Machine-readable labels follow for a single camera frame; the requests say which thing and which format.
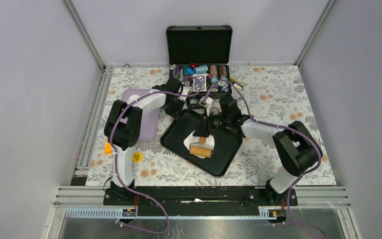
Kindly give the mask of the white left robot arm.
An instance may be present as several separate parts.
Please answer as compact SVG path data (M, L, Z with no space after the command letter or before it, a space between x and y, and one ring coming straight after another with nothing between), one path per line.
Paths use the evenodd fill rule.
M143 116L164 108L167 115L175 118L190 94L190 87L170 77L165 84L153 86L133 100L113 102L103 132L114 150L110 189L121 204L127 205L134 200L132 156L135 152L133 147L140 136Z

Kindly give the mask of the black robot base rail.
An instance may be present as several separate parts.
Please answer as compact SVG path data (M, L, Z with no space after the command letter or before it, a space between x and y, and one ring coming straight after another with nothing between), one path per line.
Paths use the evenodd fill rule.
M137 186L127 190L105 189L103 204L109 206L155 206L157 203L234 203L239 206L297 206L294 189L278 194L270 186Z

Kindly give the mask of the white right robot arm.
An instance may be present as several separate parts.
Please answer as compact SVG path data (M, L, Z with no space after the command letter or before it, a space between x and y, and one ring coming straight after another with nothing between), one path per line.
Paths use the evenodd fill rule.
M199 100L205 108L205 116L203 127L196 135L207 136L215 129L225 129L233 135L259 139L275 146L282 167L266 183L268 203L278 205L282 202L285 192L321 160L321 148L302 122L296 120L289 125L279 125L256 120L250 114L243 114L230 95L220 99L221 111L215 114L211 112L212 102L210 97Z

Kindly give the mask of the black baking tray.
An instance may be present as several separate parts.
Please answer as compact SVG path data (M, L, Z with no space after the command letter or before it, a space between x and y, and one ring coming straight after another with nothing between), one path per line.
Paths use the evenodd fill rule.
M201 114L185 109L181 112L179 119L173 121L161 136L160 144L179 157L192 163L201 170L215 177L221 177L227 171L238 149L242 144L242 138L232 135L224 128L216 128L213 131L214 149L211 158L201 158L190 154L184 143L187 136L199 126L203 125Z

